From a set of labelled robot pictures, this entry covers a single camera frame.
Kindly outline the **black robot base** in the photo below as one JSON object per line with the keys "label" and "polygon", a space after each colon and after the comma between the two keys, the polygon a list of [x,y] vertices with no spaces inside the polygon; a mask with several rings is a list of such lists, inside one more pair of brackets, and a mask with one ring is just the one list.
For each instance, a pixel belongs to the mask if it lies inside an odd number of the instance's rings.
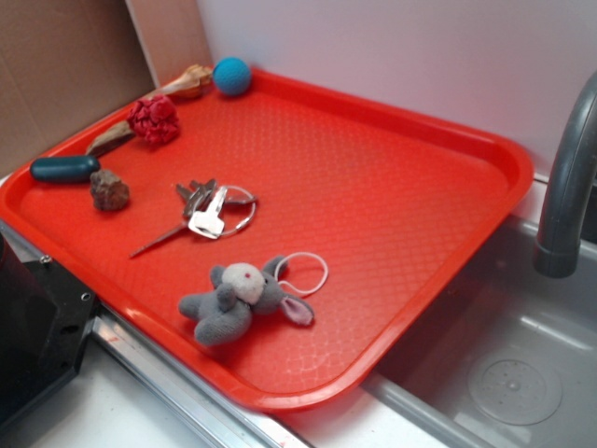
{"label": "black robot base", "polygon": [[2,431],[78,375],[97,308],[59,262],[24,262],[1,239]]}

